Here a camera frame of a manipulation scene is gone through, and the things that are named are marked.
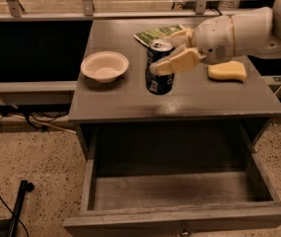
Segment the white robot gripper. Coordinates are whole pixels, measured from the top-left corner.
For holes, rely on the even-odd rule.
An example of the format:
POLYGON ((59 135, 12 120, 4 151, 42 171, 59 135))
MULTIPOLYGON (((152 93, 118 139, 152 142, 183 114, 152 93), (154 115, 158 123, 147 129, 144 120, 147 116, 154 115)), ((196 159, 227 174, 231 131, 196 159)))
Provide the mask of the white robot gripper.
POLYGON ((157 76, 185 72, 196 67, 201 61, 205 64, 228 62, 234 57, 234 23, 231 16, 208 19, 195 30, 183 29, 168 37, 168 40, 184 49, 176 49, 169 56, 159 59, 149 66, 157 76))

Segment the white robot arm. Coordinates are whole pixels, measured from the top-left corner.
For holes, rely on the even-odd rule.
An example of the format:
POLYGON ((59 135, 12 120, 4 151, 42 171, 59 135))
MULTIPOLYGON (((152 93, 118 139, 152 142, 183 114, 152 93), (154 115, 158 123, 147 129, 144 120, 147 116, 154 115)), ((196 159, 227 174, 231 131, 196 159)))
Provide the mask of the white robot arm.
POLYGON ((170 41, 175 50, 149 66, 159 76, 189 71, 200 63, 221 67, 244 55, 281 58, 281 0, 205 20, 170 36, 170 41))

